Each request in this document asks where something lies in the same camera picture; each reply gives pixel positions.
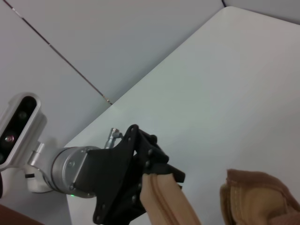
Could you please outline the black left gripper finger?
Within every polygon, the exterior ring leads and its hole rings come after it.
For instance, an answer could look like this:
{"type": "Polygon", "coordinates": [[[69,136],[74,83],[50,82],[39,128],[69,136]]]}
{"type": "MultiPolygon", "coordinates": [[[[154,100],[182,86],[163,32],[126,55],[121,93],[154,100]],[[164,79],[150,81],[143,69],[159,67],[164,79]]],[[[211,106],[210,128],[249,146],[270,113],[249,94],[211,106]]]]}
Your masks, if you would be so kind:
{"type": "Polygon", "coordinates": [[[133,156],[134,163],[141,168],[142,174],[167,175],[172,174],[175,182],[183,183],[185,173],[174,166],[168,164],[169,157],[157,144],[155,135],[147,134],[141,129],[137,129],[133,156]]]}
{"type": "Polygon", "coordinates": [[[140,200],[141,190],[141,180],[129,186],[129,212],[146,212],[140,200]]]}

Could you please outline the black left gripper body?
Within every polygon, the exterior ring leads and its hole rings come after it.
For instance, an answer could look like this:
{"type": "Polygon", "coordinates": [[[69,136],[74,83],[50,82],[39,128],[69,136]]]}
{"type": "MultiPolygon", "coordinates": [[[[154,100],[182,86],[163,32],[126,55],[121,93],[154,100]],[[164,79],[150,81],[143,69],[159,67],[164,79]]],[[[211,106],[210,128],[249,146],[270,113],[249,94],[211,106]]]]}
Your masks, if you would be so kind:
{"type": "Polygon", "coordinates": [[[131,125],[118,145],[89,150],[74,182],[75,189],[96,197],[95,224],[129,224],[130,214],[115,215],[116,199],[128,174],[139,127],[131,125]]]}

